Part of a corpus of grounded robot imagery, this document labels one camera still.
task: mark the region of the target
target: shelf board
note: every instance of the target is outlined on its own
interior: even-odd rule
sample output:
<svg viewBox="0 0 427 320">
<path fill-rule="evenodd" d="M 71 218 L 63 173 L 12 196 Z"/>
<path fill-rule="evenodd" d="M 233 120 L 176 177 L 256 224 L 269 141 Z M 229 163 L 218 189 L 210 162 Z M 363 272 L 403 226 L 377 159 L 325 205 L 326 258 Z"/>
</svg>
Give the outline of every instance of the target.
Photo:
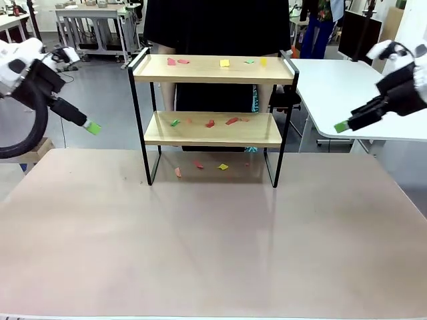
<svg viewBox="0 0 427 320">
<path fill-rule="evenodd" d="M 189 60 L 189 64 L 167 65 L 167 58 Z M 220 60 L 230 60 L 229 67 L 220 67 Z M 290 85 L 294 74 L 282 58 L 227 57 L 218 55 L 147 55 L 133 72 L 140 82 L 175 83 L 249 83 Z"/>
<path fill-rule="evenodd" d="M 231 125 L 234 117 L 249 119 Z M 171 123 L 178 119 L 175 127 Z M 210 119 L 215 121 L 207 128 Z M 271 113 L 156 111 L 144 135 L 147 145 L 278 148 L 282 136 Z"/>
</svg>

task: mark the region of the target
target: desk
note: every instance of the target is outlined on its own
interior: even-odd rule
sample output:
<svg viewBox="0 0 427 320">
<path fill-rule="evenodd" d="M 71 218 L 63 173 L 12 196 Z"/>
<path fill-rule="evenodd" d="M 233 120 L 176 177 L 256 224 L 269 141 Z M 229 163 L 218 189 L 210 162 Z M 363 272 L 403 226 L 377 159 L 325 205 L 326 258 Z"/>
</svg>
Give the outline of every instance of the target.
<svg viewBox="0 0 427 320">
<path fill-rule="evenodd" d="M 387 114 L 382 121 L 357 131 L 336 133 L 334 125 L 351 117 L 350 111 L 379 95 L 375 86 L 382 75 L 364 62 L 294 59 L 300 70 L 298 92 L 308 110 L 300 152 L 304 151 L 314 124 L 327 138 L 375 140 L 379 152 L 386 140 L 427 141 L 427 110 L 407 117 Z"/>
<path fill-rule="evenodd" d="M 22 41 L 26 39 L 24 29 L 22 28 L 22 24 L 21 24 L 21 20 L 25 18 L 29 18 L 28 13 L 24 15 L 20 15 L 19 17 L 15 17 L 15 16 L 10 17 L 8 15 L 0 15 L 0 31 L 6 31 L 6 36 L 9 43 L 12 43 L 12 39 L 9 34 L 9 29 L 14 27 L 19 28 L 19 33 L 21 34 Z"/>
<path fill-rule="evenodd" d="M 56 9 L 59 31 L 65 45 L 67 40 L 70 46 L 74 47 L 78 53 L 92 55 L 123 55 L 125 65 L 128 63 L 128 53 L 133 53 L 139 49 L 139 39 L 135 34 L 136 29 L 131 22 L 131 15 L 126 10 L 125 5 L 108 5 L 106 8 L 98 6 L 78 5 L 77 9 Z M 62 27 L 60 18 L 64 19 L 65 28 L 68 37 L 65 36 L 65 30 Z M 86 35 L 82 35 L 84 30 L 82 19 L 93 21 L 96 43 L 98 49 L 82 49 L 79 45 L 87 42 Z M 111 32 L 107 20 L 117 21 L 121 51 L 108 49 L 107 44 L 111 42 Z"/>
<path fill-rule="evenodd" d="M 262 154 L 163 152 L 149 187 L 140 151 L 51 150 L 1 204 L 1 312 L 427 315 L 427 222 L 378 162 L 284 161 L 272 189 Z"/>
</svg>

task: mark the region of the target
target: black shirt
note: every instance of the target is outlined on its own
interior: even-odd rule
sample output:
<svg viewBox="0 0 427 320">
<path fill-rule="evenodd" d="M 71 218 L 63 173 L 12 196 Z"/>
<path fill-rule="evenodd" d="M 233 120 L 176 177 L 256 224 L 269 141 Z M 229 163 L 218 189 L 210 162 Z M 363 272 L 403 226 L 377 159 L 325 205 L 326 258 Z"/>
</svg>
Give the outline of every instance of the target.
<svg viewBox="0 0 427 320">
<path fill-rule="evenodd" d="M 288 0 L 149 0 L 144 35 L 179 55 L 278 53 L 290 49 Z M 250 112 L 252 95 L 251 85 L 178 83 L 176 109 Z"/>
</svg>

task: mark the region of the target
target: green block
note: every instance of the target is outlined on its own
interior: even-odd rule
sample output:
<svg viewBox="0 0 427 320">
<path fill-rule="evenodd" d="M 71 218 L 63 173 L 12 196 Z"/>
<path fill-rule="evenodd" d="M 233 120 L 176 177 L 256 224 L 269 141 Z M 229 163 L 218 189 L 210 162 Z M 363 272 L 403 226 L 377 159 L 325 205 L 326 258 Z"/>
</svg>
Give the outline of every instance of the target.
<svg viewBox="0 0 427 320">
<path fill-rule="evenodd" d="M 178 123 L 179 123 L 178 119 L 173 120 L 173 122 L 171 123 L 171 127 L 175 127 Z"/>
<path fill-rule="evenodd" d="M 101 132 L 101 126 L 94 122 L 91 122 L 91 124 L 85 129 L 88 130 L 93 135 L 97 135 L 99 132 Z"/>
<path fill-rule="evenodd" d="M 335 128 L 337 133 L 341 133 L 341 132 L 344 132 L 345 130 L 349 129 L 347 121 L 343 121 L 343 122 L 336 124 L 334 126 L 334 128 Z"/>
</svg>

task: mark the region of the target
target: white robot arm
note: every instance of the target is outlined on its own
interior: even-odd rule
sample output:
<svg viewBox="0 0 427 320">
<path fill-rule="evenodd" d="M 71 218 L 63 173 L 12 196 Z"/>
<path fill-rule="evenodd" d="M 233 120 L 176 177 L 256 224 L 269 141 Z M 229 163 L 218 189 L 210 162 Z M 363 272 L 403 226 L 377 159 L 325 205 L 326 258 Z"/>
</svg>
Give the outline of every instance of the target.
<svg viewBox="0 0 427 320">
<path fill-rule="evenodd" d="M 390 59 L 395 71 L 376 84 L 380 95 L 352 111 L 352 117 L 335 125 L 337 132 L 359 130 L 376 123 L 387 112 L 405 117 L 427 108 L 427 43 L 410 51 L 391 40 L 378 43 L 367 54 L 370 59 Z"/>
<path fill-rule="evenodd" d="M 0 41 L 0 99 L 11 96 L 35 110 L 35 122 L 28 137 L 16 145 L 0 147 L 0 159 L 22 155 L 40 142 L 47 126 L 48 108 L 92 134 L 101 129 L 79 109 L 55 96 L 65 84 L 56 73 L 56 66 L 59 62 L 79 61 L 75 50 L 66 47 L 43 54 L 42 48 L 42 42 L 36 38 L 22 43 Z"/>
</svg>

